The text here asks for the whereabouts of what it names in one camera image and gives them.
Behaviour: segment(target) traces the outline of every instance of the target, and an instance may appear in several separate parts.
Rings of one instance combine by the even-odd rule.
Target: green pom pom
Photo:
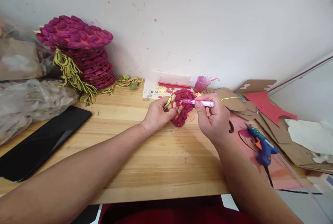
[[[136,90],[136,89],[138,89],[138,84],[137,83],[131,83],[130,87],[131,87],[131,90]]]

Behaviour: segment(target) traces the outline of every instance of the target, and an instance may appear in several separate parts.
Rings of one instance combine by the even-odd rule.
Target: marker
[[[184,102],[184,103],[189,103],[189,104],[195,104],[195,100],[180,100],[181,102]],[[211,101],[199,101],[201,102],[204,106],[206,107],[214,107],[214,102],[211,102]]]

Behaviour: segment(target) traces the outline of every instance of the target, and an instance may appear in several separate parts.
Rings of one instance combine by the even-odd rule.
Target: small pink cup
[[[201,93],[205,88],[210,85],[211,81],[205,76],[199,76],[194,86],[194,92]]]

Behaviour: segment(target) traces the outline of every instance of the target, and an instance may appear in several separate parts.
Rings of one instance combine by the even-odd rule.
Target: wooden table
[[[92,117],[44,164],[41,172],[60,160],[111,138],[138,124],[152,100],[142,98],[143,85],[136,91],[116,88],[113,96],[100,95],[85,107]],[[217,152],[195,120],[181,128],[168,123],[148,138],[105,186],[94,204],[207,196],[228,193]],[[45,122],[31,124],[0,147],[0,156],[36,131]],[[297,168],[301,178],[304,170]],[[20,183],[0,178],[0,196]]]

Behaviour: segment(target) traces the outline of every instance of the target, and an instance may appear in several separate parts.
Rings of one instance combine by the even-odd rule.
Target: phone
[[[87,110],[68,107],[0,157],[0,177],[13,182],[28,179],[91,115]]]

